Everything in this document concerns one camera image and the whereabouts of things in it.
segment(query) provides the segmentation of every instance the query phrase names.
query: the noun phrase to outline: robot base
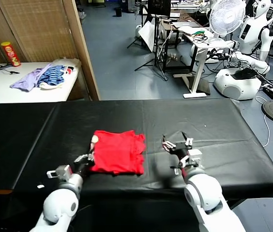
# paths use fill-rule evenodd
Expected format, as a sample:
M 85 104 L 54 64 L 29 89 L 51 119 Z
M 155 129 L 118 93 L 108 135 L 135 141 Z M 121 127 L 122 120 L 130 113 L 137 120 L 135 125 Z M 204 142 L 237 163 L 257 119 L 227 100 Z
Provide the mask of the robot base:
M 216 75 L 214 86 L 222 95 L 235 100 L 253 99 L 261 81 L 258 78 L 236 80 L 231 75 L 241 69 L 222 69 Z

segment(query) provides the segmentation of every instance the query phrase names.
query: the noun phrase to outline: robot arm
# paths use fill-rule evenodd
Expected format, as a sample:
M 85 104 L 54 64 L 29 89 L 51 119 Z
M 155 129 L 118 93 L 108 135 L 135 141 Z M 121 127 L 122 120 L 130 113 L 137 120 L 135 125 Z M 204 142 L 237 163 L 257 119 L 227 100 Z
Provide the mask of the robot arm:
M 94 135 L 89 154 L 79 156 L 75 161 L 75 172 L 69 165 L 59 166 L 54 171 L 48 171 L 48 178 L 59 178 L 59 188 L 45 199 L 43 212 L 36 226 L 30 232 L 66 232 L 78 209 L 78 200 L 90 167 L 94 165 L 93 147 L 97 142 Z
M 201 152 L 192 149 L 192 138 L 182 132 L 185 142 L 171 143 L 163 137 L 162 145 L 170 154 L 176 155 L 179 168 L 187 184 L 184 193 L 199 221 L 200 232 L 245 232 L 235 213 L 230 210 L 219 182 L 200 166 Z
M 233 63 L 238 63 L 240 61 L 243 66 L 251 67 L 261 74 L 266 74 L 270 70 L 270 66 L 267 62 L 243 55 L 241 52 L 233 52 L 230 60 Z
M 273 41 L 273 28 L 265 28 L 261 32 L 261 48 L 259 59 L 265 61 L 270 51 L 270 46 Z

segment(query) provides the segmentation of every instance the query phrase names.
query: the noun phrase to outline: white desk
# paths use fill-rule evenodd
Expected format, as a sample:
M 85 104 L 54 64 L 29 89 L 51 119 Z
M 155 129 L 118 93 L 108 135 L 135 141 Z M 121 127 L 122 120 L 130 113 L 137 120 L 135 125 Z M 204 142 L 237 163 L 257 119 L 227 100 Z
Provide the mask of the white desk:
M 64 84 L 61 88 L 42 90 L 38 87 L 30 92 L 24 92 L 10 85 L 32 72 L 36 68 L 43 68 L 49 62 L 22 63 L 19 67 L 9 67 L 6 70 L 20 72 L 20 74 L 9 74 L 0 71 L 0 103 L 27 103 L 27 102 L 62 102 L 68 99 L 72 87 L 78 77 L 80 62 L 78 59 L 59 59 L 54 65 L 73 66 L 72 74 L 64 74 Z
M 214 35 L 208 31 L 205 28 L 196 28 L 198 30 L 203 30 L 204 34 L 208 37 L 208 38 L 212 38 Z M 187 77 L 192 76 L 191 73 L 186 73 L 186 74 L 175 74 L 173 75 L 174 78 L 182 78 L 183 81 L 185 82 L 188 90 L 190 91 L 190 93 L 184 93 L 183 97 L 184 98 L 201 98 L 201 97 L 206 97 L 205 93 L 197 93 L 197 88 L 200 82 L 200 78 L 202 75 L 202 71 L 203 71 L 203 67 L 205 64 L 205 59 L 207 57 L 207 53 L 208 53 L 208 49 L 209 48 L 214 48 L 214 46 L 212 46 L 210 43 L 207 43 L 207 40 L 204 42 L 196 42 L 194 41 L 194 38 L 191 36 L 188 36 L 187 34 L 184 33 L 184 35 L 196 46 L 195 49 L 198 49 L 198 53 L 199 53 L 199 65 L 195 74 L 195 78 L 194 78 L 194 82 L 192 85 L 192 88 L 189 88 L 189 81 L 187 79 Z

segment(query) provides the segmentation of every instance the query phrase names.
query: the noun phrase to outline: red can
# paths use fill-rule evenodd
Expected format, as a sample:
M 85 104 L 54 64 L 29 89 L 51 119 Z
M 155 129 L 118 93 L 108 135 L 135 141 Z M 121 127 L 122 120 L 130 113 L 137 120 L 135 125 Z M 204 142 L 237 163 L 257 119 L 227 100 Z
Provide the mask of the red can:
M 20 60 L 11 45 L 11 42 L 2 42 L 1 46 L 3 47 L 5 54 L 7 55 L 8 59 L 12 63 L 13 66 L 21 65 Z

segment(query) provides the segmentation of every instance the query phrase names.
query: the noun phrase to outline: floor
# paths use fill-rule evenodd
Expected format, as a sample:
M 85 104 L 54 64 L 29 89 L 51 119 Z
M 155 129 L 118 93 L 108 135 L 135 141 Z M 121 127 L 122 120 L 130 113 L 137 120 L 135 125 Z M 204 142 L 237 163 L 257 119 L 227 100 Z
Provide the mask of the floor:
M 156 68 L 134 69 L 152 58 L 152 54 L 137 45 L 126 47 L 134 40 L 135 29 L 140 24 L 140 16 L 123 13 L 114 17 L 116 3 L 107 3 L 106 8 L 86 7 L 87 17 L 83 30 L 93 65 L 97 85 L 103 100 L 142 100 L 142 99 L 182 99 L 187 89 L 182 80 L 172 78 L 168 73 L 167 82 L 160 78 Z M 182 43 L 177 51 L 183 60 L 189 59 L 190 45 Z M 204 75 L 210 73 L 205 68 Z M 205 77 L 214 81 L 215 74 Z M 267 74 L 273 79 L 273 66 Z M 266 99 L 263 92 L 258 96 Z M 222 98 L 211 86 L 207 98 Z M 238 102 L 241 113 L 262 144 L 267 141 L 267 128 L 263 121 L 260 104 L 256 100 Z M 270 142 L 265 147 L 273 160 L 273 122 L 270 127 Z M 273 199 L 250 199 L 234 209 L 247 232 L 273 232 Z

